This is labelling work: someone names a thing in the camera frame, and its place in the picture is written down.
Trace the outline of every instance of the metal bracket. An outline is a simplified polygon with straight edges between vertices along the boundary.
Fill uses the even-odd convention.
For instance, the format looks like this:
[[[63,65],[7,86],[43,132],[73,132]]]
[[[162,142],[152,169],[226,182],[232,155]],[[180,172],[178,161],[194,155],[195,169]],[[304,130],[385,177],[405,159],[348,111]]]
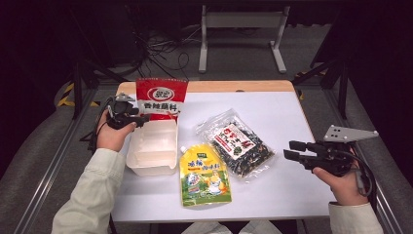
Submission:
[[[347,143],[360,139],[378,137],[377,131],[369,132],[331,125],[324,136],[324,141]]]

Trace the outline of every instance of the white sleeve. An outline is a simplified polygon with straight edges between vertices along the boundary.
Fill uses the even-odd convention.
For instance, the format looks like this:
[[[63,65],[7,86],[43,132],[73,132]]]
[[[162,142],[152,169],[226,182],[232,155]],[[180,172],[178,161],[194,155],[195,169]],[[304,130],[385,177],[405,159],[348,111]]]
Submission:
[[[80,176],[70,200],[57,212],[52,233],[107,233],[125,156],[98,149]]]
[[[338,206],[330,203],[328,209],[334,234],[383,233],[382,226],[369,203],[360,206]]]

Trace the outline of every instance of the gray carpet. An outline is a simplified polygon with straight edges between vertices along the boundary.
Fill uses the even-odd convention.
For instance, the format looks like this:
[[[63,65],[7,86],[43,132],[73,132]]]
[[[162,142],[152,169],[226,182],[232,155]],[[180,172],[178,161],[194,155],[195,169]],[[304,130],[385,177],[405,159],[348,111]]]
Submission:
[[[288,27],[285,30],[281,44],[282,57],[287,69],[285,74],[279,74],[277,71],[268,45],[275,33],[268,29],[249,31],[250,35],[234,30],[211,33],[205,74],[198,73],[200,53],[198,41],[163,54],[165,59],[158,59],[165,65],[164,69],[172,75],[187,76],[191,80],[292,80],[296,73],[310,69],[309,64],[327,31],[328,26],[298,26]],[[181,53],[186,53],[188,57],[182,56],[179,59]],[[183,69],[184,72],[170,69],[184,64],[187,58],[189,62]],[[127,68],[118,67],[114,71],[124,69]],[[142,66],[141,72],[152,77],[167,76],[162,69],[149,61]],[[135,72],[127,78],[134,80],[138,76],[139,74]],[[62,87],[56,94],[56,99],[61,97],[65,88]],[[105,101],[109,95],[115,93],[116,89],[113,81],[104,80],[96,92],[84,90],[85,99],[89,95],[91,100]],[[304,95],[301,103],[315,138],[322,138],[331,124],[374,130],[351,84],[347,121],[342,120],[337,114],[334,102],[334,97],[337,97],[337,87],[332,91],[324,91],[318,86],[318,79],[315,78],[301,85],[299,89]],[[15,230],[25,233],[51,232],[56,211],[69,198],[79,175],[91,158],[91,152],[87,150],[88,144],[79,139],[92,129],[99,107],[87,106],[85,109],[78,121],[73,122],[71,119],[73,106],[58,107],[57,111],[21,146],[0,182],[0,233],[13,233]],[[67,144],[61,145],[60,143],[67,138],[70,138]],[[411,218],[413,208],[410,204],[413,197],[412,187],[398,170],[392,155],[379,137],[360,141],[358,146],[375,173],[381,191],[390,205],[390,209],[384,209],[385,212],[379,214],[385,232],[411,233],[413,230]],[[57,157],[64,160],[57,162],[59,167],[56,177],[52,177],[52,183],[44,187],[44,196],[41,196],[43,199],[37,203],[38,206],[32,206],[36,209],[28,209],[31,215],[24,214],[29,205],[33,205],[30,201],[36,194],[36,189],[41,184],[48,167],[56,162],[54,159]],[[23,223],[19,224],[23,217],[25,217]],[[311,234],[331,233],[328,218],[305,219],[304,223],[305,226],[301,220],[297,220],[300,234],[305,233],[306,229]],[[150,233],[150,226],[147,223],[116,223],[116,226],[119,233]]]

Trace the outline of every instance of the seasoning packet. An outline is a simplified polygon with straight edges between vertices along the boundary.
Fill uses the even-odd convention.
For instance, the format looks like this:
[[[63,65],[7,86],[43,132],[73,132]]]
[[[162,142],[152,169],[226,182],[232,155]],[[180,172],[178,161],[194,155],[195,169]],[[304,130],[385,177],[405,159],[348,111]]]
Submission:
[[[181,149],[180,184],[182,206],[229,203],[232,201],[225,164],[208,144]]]
[[[150,120],[178,118],[186,97],[188,80],[175,78],[137,78],[136,101],[141,113]]]
[[[268,169],[264,162],[276,155],[234,109],[207,119],[197,126],[196,134],[213,145],[228,170],[241,178]]]

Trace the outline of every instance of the person's left hand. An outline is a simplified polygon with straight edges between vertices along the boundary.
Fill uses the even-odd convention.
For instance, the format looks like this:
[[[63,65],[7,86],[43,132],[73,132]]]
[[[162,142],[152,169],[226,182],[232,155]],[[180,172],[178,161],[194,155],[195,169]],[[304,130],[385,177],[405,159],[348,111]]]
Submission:
[[[132,122],[120,130],[112,129],[106,123],[107,111],[107,109],[103,111],[102,117],[99,120],[96,147],[119,152],[124,145],[125,137],[136,128],[136,123]]]

